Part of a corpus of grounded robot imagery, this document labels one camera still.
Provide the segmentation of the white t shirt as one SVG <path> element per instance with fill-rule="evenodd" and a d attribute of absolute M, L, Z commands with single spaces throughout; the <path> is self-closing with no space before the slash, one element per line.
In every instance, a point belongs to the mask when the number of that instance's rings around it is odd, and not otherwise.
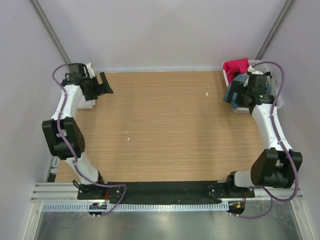
<path fill-rule="evenodd" d="M 96 104 L 96 100 L 86 100 L 84 96 L 81 97 L 78 103 L 78 109 L 92 109 Z"/>

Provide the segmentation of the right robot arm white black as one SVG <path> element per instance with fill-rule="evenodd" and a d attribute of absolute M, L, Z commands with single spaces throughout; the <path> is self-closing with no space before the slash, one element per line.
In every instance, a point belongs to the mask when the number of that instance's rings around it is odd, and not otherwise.
<path fill-rule="evenodd" d="M 237 187 L 289 189 L 303 162 L 282 130 L 275 97 L 268 91 L 267 76 L 251 73 L 246 81 L 233 80 L 228 86 L 227 103 L 246 107 L 253 117 L 263 144 L 263 151 L 248 171 L 233 173 Z"/>

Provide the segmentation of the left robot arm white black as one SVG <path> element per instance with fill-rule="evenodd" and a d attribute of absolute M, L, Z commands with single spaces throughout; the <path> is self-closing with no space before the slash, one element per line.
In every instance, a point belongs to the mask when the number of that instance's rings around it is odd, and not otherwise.
<path fill-rule="evenodd" d="M 61 96 L 57 108 L 41 128 L 52 156 L 65 161 L 74 170 L 79 181 L 73 180 L 79 200 L 103 199 L 107 190 L 100 172 L 93 167 L 85 153 L 86 143 L 76 115 L 81 101 L 90 107 L 98 97 L 113 94 L 104 73 L 97 78 L 91 63 L 70 63 L 64 79 L 57 85 Z"/>

